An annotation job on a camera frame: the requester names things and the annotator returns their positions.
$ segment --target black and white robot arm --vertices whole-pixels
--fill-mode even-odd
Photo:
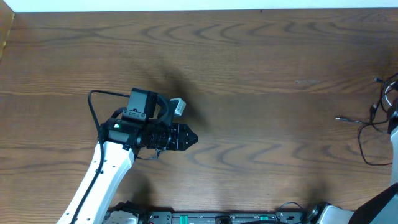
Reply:
[[[180,98],[166,100],[158,93],[133,88],[127,108],[116,110],[99,126],[91,104],[92,92],[127,96],[99,90],[89,93],[99,141],[87,173],[59,224],[102,223],[120,181],[134,161],[140,159],[141,148],[155,149],[158,157],[161,151],[184,151],[198,142],[198,136],[186,124],[172,122],[184,111],[185,102]],[[161,109],[157,119],[150,119],[156,104]]]

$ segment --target wooden panel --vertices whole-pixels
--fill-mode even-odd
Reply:
[[[0,223],[54,223],[93,154],[90,89],[182,97],[200,142],[137,161],[112,204],[355,209],[389,184],[356,124],[398,71],[397,9],[18,14],[0,65]],[[126,99],[96,95],[104,120]],[[364,132],[373,162],[388,136]]]

